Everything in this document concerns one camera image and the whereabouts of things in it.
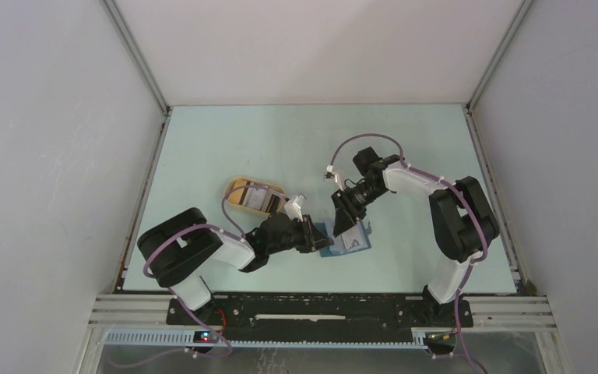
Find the blue card holder wallet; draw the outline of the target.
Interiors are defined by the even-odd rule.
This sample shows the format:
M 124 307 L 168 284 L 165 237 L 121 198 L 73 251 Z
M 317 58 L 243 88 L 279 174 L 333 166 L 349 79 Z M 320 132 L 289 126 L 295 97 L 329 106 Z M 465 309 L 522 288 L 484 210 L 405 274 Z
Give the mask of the blue card holder wallet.
M 333 244 L 319 250 L 322 258 L 337 257 L 353 254 L 371 248 L 369 235 L 372 233 L 371 225 L 367 221 L 359 222 L 355 227 L 333 236 L 333 220 L 318 222 L 315 226 L 319 231 L 333 240 Z

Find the white grey credit card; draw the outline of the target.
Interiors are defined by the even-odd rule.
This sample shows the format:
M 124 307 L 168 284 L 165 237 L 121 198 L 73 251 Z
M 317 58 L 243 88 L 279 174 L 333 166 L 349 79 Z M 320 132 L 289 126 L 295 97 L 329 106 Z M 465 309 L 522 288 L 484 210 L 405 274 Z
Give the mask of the white grey credit card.
M 252 210 L 268 213 L 277 208 L 279 201 L 280 197 L 268 189 L 247 188 L 242 191 L 240 204 Z

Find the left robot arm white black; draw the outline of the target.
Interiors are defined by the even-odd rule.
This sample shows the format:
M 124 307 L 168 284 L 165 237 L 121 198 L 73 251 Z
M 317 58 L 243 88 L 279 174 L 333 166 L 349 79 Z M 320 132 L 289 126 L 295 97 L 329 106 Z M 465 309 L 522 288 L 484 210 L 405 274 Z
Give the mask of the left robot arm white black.
M 202 325 L 215 314 L 213 294 L 199 275 L 207 261 L 251 273 L 265 266 L 273 254 L 313 253 L 331 246 L 333 240 L 306 214 L 271 213 L 240 237 L 208 223 L 202 211 L 192 207 L 145 231 L 136 244 L 145 259 L 144 275 L 182 300 L 185 315 Z

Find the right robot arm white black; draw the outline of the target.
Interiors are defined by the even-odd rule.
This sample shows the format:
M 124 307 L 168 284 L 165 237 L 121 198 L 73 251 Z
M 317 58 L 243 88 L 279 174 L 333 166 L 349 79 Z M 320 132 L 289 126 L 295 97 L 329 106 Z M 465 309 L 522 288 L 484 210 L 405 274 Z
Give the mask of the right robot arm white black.
M 387 192 L 425 199 L 442 257 L 426 286 L 428 299 L 421 313 L 433 326 L 444 324 L 452 317 L 451 302 L 461 295 L 471 269 L 486 258 L 491 242 L 500 234 L 480 182 L 468 176 L 451 183 L 409 165 L 400 155 L 382 158 L 371 147 L 359 151 L 353 162 L 362 178 L 352 186 L 346 185 L 333 164 L 326 168 L 325 177 L 338 185 L 331 196 L 333 235 L 355 227 L 366 217 L 368 205 Z

